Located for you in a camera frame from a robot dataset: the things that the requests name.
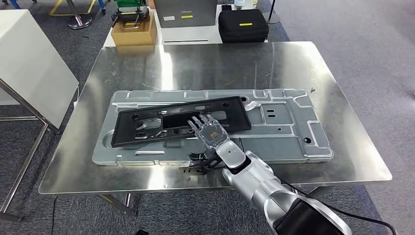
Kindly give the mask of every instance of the metal rod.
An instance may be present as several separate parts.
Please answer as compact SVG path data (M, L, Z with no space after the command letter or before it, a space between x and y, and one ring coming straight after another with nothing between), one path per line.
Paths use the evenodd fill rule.
M131 198L131 193L128 193L125 195L125 206L126 207L130 207L130 198Z
M20 222L22 218L14 214L0 212L0 219L8 220L11 222Z
M48 128L48 125L45 124L43 126L42 130L40 131L37 139L35 140L35 143L33 144L33 147L30 150L29 155L27 156L26 160L24 161L24 164L23 164L22 168L20 169L17 178L13 183L13 186L12 186L12 188L11 188L7 198L6 198L6 201L3 203L3 206L1 207L1 212L6 213L7 208L9 207L11 201L13 200L14 194L16 193L16 190L19 187L20 182L22 181L24 174L26 173L27 168L29 167L29 164L32 161L33 156L35 155L35 152L38 149L39 144L42 141L42 138L45 135L47 128Z
M0 121L36 121L39 120L35 116L30 117L0 117Z
M270 16L269 16L269 18L268 18L268 21L270 21L270 20L271 20L272 13L273 13L273 11L274 11L274 5L275 5L275 0L273 0L273 4L272 4L272 6L271 6L271 11L270 11Z
M27 102L23 97L21 97L15 90L13 90L9 85L7 85L0 78L0 88L9 94L15 101L19 102L21 105L25 106L30 110L40 121L45 125L49 125L49 128L52 129L55 133L59 133L59 129L55 127L49 120L47 120L39 111L37 111L29 102Z
M76 22L78 22L79 26L83 26L84 23L82 22L81 16L78 14L78 11L75 8L75 5L73 4L72 0L66 0L68 3L69 9L72 12L73 16L76 19Z
M124 203L118 201L115 197L109 194L102 194L98 195L102 200L107 202L108 204L120 209L124 214L127 214L129 216L136 216L136 212L132 210L131 208L127 207Z

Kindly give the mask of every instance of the stanchion base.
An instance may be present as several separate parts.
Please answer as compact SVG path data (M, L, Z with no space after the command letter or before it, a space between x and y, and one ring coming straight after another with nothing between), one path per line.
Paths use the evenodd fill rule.
M272 14L271 19L269 19L269 17L270 17L270 13L269 12L262 13L262 15L264 16L265 21L268 24L276 24L276 23L278 23L281 20L281 18L276 13L273 13Z
M90 15L80 15L79 17L81 17L82 25L79 25L75 17L72 16L71 18L69 18L67 22L69 28L72 28L72 29L86 28L90 26L90 24L92 23L92 16Z

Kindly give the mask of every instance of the gray box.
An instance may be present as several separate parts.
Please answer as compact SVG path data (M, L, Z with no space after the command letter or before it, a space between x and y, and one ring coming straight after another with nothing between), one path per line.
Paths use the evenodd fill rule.
M92 160L98 165L189 164L189 153L203 153L197 138L111 147L117 114L122 110L241 96L252 129L231 139L268 164L329 161L333 151L305 90L117 91L108 108Z
M154 0L162 28L215 25L216 4L217 0Z

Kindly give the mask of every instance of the blue object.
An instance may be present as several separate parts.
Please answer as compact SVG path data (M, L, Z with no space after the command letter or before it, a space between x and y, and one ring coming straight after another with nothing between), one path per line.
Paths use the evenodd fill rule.
M10 0L10 2L12 3L15 9L20 9L19 5L17 5L16 0Z
M102 13L106 12L104 2L102 0L98 0L99 7L101 8Z

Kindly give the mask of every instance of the black carrying case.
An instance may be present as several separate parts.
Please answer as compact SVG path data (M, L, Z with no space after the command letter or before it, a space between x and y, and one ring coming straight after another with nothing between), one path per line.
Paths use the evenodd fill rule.
M268 36L268 24L258 9L222 11L218 22L223 43L263 43Z

